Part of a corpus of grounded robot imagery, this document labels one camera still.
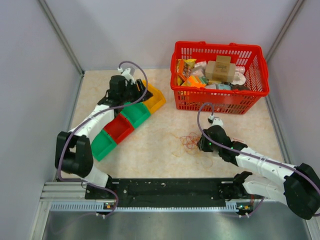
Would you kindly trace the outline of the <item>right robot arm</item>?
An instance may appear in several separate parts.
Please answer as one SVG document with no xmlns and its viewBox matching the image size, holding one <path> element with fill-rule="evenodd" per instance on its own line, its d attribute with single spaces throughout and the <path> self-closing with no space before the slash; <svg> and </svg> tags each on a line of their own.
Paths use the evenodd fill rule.
<svg viewBox="0 0 320 240">
<path fill-rule="evenodd" d="M 242 142 L 232 141 L 219 125 L 201 130 L 198 147 L 204 152 L 217 150 L 225 162 L 248 170 L 235 177 L 233 192 L 237 197 L 250 194 L 268 198 L 305 220 L 320 215 L 320 178 L 310 165 L 287 164 L 259 154 Z"/>
</svg>

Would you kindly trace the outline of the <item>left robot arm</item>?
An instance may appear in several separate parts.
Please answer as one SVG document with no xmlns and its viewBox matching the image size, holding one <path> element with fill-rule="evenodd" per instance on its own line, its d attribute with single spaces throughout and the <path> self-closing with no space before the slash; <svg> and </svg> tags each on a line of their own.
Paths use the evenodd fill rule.
<svg viewBox="0 0 320 240">
<path fill-rule="evenodd" d="M 54 165 L 58 172 L 75 175 L 75 182 L 95 185 L 98 195 L 109 198 L 114 187 L 108 183 L 109 175 L 95 166 L 91 143 L 123 108 L 144 102 L 152 96 L 141 79 L 112 76 L 109 89 L 93 111 L 79 125 L 57 135 Z"/>
</svg>

